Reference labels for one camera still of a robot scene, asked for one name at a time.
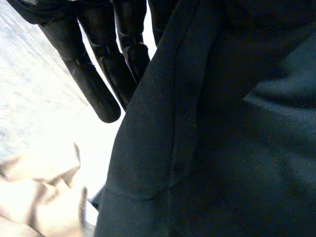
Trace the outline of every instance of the beige cloth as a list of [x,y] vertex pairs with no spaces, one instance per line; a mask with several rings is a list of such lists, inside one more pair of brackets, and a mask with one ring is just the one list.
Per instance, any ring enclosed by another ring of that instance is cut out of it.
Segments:
[[86,236],[87,190],[73,181],[79,168],[78,147],[65,141],[1,162],[0,236]]

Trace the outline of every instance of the dark jacket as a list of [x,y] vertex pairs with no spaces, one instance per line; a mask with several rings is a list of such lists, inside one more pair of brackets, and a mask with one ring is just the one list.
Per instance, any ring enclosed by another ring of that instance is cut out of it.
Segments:
[[96,237],[312,236],[315,1],[181,0],[117,134]]

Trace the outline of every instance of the dark fabric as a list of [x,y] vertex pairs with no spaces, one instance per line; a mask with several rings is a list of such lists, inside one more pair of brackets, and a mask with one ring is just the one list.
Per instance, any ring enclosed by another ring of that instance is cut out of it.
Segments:
[[95,237],[316,231],[315,1],[275,2],[277,25],[268,1],[236,2],[176,6],[118,131]]
[[110,0],[7,0],[7,2],[31,24],[45,24],[77,15],[79,10],[110,4]]

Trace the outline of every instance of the beige fabric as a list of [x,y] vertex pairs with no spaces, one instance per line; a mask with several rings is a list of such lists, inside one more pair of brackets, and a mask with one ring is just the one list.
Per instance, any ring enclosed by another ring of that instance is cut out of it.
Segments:
[[1,237],[83,237],[87,190],[79,149],[61,140],[0,163]]

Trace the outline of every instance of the white surface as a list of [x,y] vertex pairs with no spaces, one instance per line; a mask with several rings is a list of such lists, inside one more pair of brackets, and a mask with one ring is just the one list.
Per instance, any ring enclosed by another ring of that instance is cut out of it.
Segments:
[[[156,47],[149,8],[144,39],[152,58]],[[85,35],[83,40],[97,65]],[[105,80],[98,66],[97,70]],[[88,197],[94,196],[106,180],[123,116],[115,123],[101,122],[38,26],[24,21],[5,0],[0,0],[0,78],[0,160],[39,139],[69,136],[80,150],[78,177],[87,186]]]

